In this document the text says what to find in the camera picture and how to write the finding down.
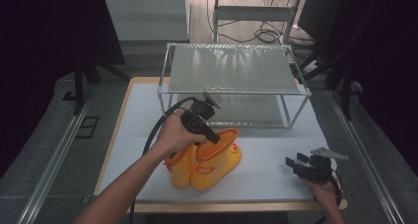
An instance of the metal rail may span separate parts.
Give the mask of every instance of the metal rail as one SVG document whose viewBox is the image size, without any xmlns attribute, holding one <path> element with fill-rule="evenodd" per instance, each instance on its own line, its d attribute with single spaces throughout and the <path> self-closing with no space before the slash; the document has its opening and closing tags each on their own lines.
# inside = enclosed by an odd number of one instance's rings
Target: metal rail
<svg viewBox="0 0 418 224">
<path fill-rule="evenodd" d="M 39 214 L 39 211 L 46 199 L 46 196 L 48 195 L 49 190 L 55 181 L 56 175 L 58 174 L 59 169 L 61 168 L 61 165 L 68 153 L 68 150 L 71 147 L 71 143 L 74 140 L 77 129 L 80 127 L 80 124 L 83 121 L 83 118 L 89 108 L 94 92 L 94 86 L 88 89 L 86 93 L 86 101 L 81 107 L 78 115 L 74 115 L 71 119 L 71 122 L 68 124 L 67 129 L 62 135 L 55 151 L 53 152 L 48 164 L 46 165 L 45 170 L 40 176 L 39 181 L 37 182 L 35 189 L 32 192 L 31 197 L 29 198 L 17 223 L 27 224 L 35 222 L 36 217 Z"/>
<path fill-rule="evenodd" d="M 340 103 L 336 93 L 329 90 L 327 90 L 326 93 L 332 101 L 335 112 L 350 139 L 354 152 L 359 158 L 360 164 L 362 165 L 378 200 L 381 202 L 381 206 L 386 213 L 389 222 L 392 224 L 404 223 L 396 203 L 373 165 L 354 125 L 345 117 L 343 111 L 340 109 Z"/>
</svg>

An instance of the clear acrylic box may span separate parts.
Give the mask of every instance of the clear acrylic box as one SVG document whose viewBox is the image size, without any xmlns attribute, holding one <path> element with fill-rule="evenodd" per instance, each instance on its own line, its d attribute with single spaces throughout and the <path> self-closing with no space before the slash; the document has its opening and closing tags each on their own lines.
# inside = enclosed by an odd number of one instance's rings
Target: clear acrylic box
<svg viewBox="0 0 418 224">
<path fill-rule="evenodd" d="M 291 46 L 169 43 L 157 92 L 162 111 L 203 92 L 221 105 L 206 121 L 212 127 L 292 128 L 311 96 Z"/>
</svg>

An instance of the black cable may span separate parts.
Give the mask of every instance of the black cable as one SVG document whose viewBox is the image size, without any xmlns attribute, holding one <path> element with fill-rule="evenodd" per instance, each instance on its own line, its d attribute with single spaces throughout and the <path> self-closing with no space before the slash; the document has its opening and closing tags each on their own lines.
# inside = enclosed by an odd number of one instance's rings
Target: black cable
<svg viewBox="0 0 418 224">
<path fill-rule="evenodd" d="M 274 0 L 271 0 L 271 2 L 270 2 L 270 6 L 272 6 L 272 5 L 273 5 L 273 2 L 274 2 Z M 210 28 L 211 32 L 213 33 L 213 32 L 214 32 L 214 30 L 213 30 L 213 28 L 212 28 L 212 25 L 211 25 L 211 23 L 210 23 L 210 18 L 209 18 L 209 0 L 206 0 L 206 18 L 207 18 L 207 21 L 208 21 L 208 26 L 209 26 L 209 28 Z M 218 28 L 219 28 L 219 27 L 226 26 L 226 25 L 229 25 L 229 24 L 237 23 L 237 22 L 239 22 L 239 21 L 231 21 L 231 22 L 228 22 L 228 23 L 225 23 L 225 24 L 222 24 L 222 25 L 218 25 Z M 264 25 L 268 25 L 268 26 L 270 26 L 271 28 L 273 28 L 274 30 L 264 29 L 264 28 L 263 28 L 263 27 L 264 27 Z M 267 22 L 263 21 L 263 22 L 261 23 L 261 25 L 260 25 L 260 28 L 254 32 L 254 37 L 253 37 L 253 38 L 240 40 L 240 39 L 236 39 L 236 38 L 233 38 L 233 37 L 229 37 L 229 36 L 227 36 L 227 35 L 223 35 L 223 34 L 218 34 L 218 36 L 221 36 L 221 37 L 226 37 L 226 38 L 228 38 L 228 39 L 231 39 L 231 40 L 233 40 L 233 41 L 235 41 L 235 42 L 239 42 L 239 43 L 246 43 L 246 42 L 250 42 L 250 41 L 255 40 L 255 39 L 257 39 L 257 38 L 258 38 L 258 40 L 260 40 L 261 42 L 264 42 L 264 43 L 273 43 L 273 42 L 275 42 L 275 41 L 279 40 L 279 39 L 280 39 L 280 36 L 282 36 L 282 35 L 283 35 L 283 28 L 284 28 L 284 23 L 282 24 L 282 30 L 278 30 L 278 29 L 277 29 L 274 25 L 269 24 L 269 23 L 267 23 Z M 305 48 L 308 48 L 308 49 L 312 49 L 312 48 L 314 47 L 314 45 L 313 45 L 313 44 L 300 44 L 300 43 L 296 43 L 296 42 L 292 41 L 291 39 L 307 40 L 307 41 L 312 41 L 312 42 L 314 42 L 314 39 L 298 38 L 298 37 L 290 37 L 290 36 L 289 36 L 289 44 L 290 44 L 291 46 L 301 46 L 301 47 L 305 47 Z"/>
<path fill-rule="evenodd" d="M 337 206 L 339 206 L 339 204 L 341 203 L 341 189 L 338 186 L 338 183 L 335 181 L 335 178 L 333 176 L 331 176 L 330 181 L 335 188 L 335 194 L 336 194 L 336 198 L 337 198 L 337 200 L 336 200 L 337 201 Z"/>
<path fill-rule="evenodd" d="M 131 203 L 131 207 L 129 208 L 129 224 L 132 224 L 134 210 L 135 210 L 135 200 Z"/>
<path fill-rule="evenodd" d="M 338 179 L 338 181 L 339 181 L 339 183 L 340 183 L 340 186 L 341 186 L 341 191 L 342 190 L 344 190 L 343 188 L 342 188 L 342 179 L 341 179 L 341 177 L 340 177 L 340 175 L 337 173 L 337 171 L 335 171 L 335 170 L 333 170 L 332 169 L 332 171 L 335 173 L 335 175 L 337 175 L 337 179 Z"/>
<path fill-rule="evenodd" d="M 166 121 L 166 115 L 161 115 L 160 119 L 157 121 L 156 125 L 154 125 L 153 130 L 151 130 L 150 135 L 148 136 L 147 142 L 145 143 L 144 150 L 142 151 L 142 156 L 148 152 L 151 146 L 151 142 L 153 141 L 157 131 L 160 129 L 161 125 Z"/>
</svg>

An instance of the black curtain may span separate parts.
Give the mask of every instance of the black curtain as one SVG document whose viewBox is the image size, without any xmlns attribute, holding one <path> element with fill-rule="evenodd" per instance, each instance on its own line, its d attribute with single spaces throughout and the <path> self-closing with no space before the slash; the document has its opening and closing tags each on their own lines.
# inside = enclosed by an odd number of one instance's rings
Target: black curtain
<svg viewBox="0 0 418 224">
<path fill-rule="evenodd" d="M 417 9 L 416 0 L 383 0 L 350 60 L 364 88 L 360 102 L 416 174 Z"/>
<path fill-rule="evenodd" d="M 75 62 L 124 64 L 105 0 L 0 0 L 0 175 Z"/>
</svg>

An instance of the orange boot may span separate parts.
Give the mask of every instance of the orange boot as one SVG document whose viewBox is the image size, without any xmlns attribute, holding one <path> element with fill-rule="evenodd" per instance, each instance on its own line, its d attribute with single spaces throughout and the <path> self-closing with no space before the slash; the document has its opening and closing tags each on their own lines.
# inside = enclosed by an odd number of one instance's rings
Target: orange boot
<svg viewBox="0 0 418 224">
<path fill-rule="evenodd" d="M 172 185 L 174 187 L 185 187 L 190 183 L 191 174 L 196 167 L 196 146 L 190 144 L 174 157 L 166 158 L 165 164 L 169 172 L 172 173 Z"/>
<path fill-rule="evenodd" d="M 211 187 L 240 163 L 242 152 L 234 143 L 238 131 L 229 128 L 218 132 L 218 135 L 221 139 L 217 144 L 208 141 L 197 147 L 198 165 L 191 175 L 191 183 L 197 189 Z"/>
</svg>

